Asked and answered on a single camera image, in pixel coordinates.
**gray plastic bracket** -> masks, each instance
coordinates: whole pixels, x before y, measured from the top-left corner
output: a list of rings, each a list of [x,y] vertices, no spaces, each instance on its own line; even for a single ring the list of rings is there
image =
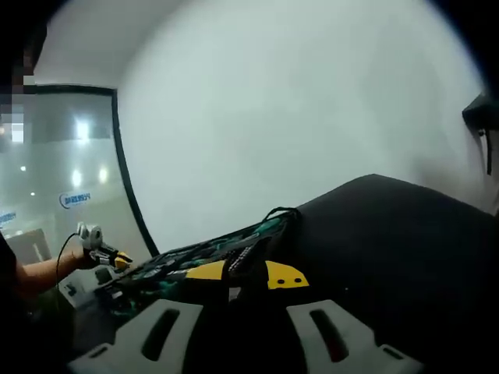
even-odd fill
[[[413,374],[423,365],[387,345],[378,347],[373,331],[332,300],[294,305],[287,308],[305,353],[308,373],[322,374]],[[319,328],[310,315],[323,311],[343,340],[348,356],[333,362]]]
[[[187,344],[202,305],[157,300],[121,327],[113,345],[102,344],[71,362],[73,372],[86,373],[181,373]],[[151,361],[142,354],[143,345],[156,322],[168,310],[179,312],[163,345],[159,359]]]

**glass window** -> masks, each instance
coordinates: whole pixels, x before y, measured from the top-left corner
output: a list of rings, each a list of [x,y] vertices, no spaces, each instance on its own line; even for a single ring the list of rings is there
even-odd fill
[[[0,230],[18,258],[57,257],[81,221],[100,225],[104,241],[137,263],[150,258],[122,182],[111,96],[43,93],[16,101],[0,127]],[[68,283],[77,303],[97,278],[81,270]]]

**wire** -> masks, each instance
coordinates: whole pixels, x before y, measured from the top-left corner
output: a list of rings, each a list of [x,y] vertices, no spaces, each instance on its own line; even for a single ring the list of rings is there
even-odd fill
[[[55,300],[57,302],[57,312],[59,312],[59,261],[61,260],[61,254],[64,251],[64,248],[68,245],[69,240],[73,236],[77,236],[78,234],[76,232],[73,232],[68,238],[65,240],[64,244],[61,247],[61,251],[59,252],[59,256],[57,257],[57,264],[55,265],[55,287],[57,289],[57,295],[55,296]]]

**blue logo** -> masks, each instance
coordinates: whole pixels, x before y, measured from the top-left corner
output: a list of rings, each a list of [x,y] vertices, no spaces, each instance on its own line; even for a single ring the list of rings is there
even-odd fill
[[[7,222],[14,221],[17,217],[16,212],[8,212],[0,215],[0,225],[6,224]]]
[[[90,192],[77,193],[75,195],[68,195],[67,193],[62,193],[59,196],[59,203],[64,209],[69,209],[72,206],[80,205],[90,200]]]

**person's arm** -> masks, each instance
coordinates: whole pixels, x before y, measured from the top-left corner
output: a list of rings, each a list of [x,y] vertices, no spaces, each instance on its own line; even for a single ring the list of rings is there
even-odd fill
[[[58,279],[55,269],[57,259],[42,263],[16,264],[16,290],[24,297],[34,296],[55,286],[56,281],[66,278],[74,270],[88,269],[88,259],[83,254],[80,244],[69,243],[61,255],[58,266]]]

